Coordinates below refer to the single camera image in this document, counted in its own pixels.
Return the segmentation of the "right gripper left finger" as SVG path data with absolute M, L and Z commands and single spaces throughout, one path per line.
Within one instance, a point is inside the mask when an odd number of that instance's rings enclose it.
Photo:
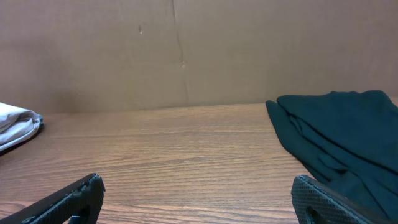
M 95 224 L 103 205 L 105 191 L 102 178 L 98 174 L 89 174 L 3 218 L 1 224 Z

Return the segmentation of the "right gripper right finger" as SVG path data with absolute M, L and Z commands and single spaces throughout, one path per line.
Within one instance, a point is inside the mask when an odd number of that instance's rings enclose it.
M 300 224 L 391 224 L 307 176 L 295 177 L 292 205 Z

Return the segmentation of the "beige khaki shorts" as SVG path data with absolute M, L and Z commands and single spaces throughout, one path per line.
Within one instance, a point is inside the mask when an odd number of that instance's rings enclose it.
M 1 103 L 1 151 L 29 140 L 39 131 L 39 114 Z

